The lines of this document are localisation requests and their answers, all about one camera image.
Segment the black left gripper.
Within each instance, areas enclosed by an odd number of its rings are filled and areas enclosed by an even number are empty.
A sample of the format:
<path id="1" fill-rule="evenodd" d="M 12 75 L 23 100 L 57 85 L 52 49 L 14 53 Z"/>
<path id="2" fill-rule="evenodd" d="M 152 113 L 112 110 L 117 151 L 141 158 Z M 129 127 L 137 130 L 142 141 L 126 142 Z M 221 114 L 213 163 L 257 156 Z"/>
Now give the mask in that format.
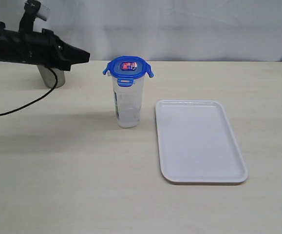
<path id="1" fill-rule="evenodd" d="M 53 31 L 19 33 L 20 40 L 28 50 L 29 58 L 38 65 L 46 65 L 61 71 L 70 71 L 75 64 L 88 63 L 90 53 L 62 41 Z"/>

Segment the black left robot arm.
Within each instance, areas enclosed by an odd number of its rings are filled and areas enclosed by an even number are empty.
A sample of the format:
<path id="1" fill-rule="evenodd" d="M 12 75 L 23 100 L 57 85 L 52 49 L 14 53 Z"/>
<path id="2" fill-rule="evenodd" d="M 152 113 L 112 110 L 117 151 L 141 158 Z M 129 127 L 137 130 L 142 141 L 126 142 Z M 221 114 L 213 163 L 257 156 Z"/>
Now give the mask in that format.
<path id="1" fill-rule="evenodd" d="M 16 32 L 0 22 L 0 61 L 70 71 L 74 64 L 89 62 L 90 53 L 62 41 L 53 31 Z"/>

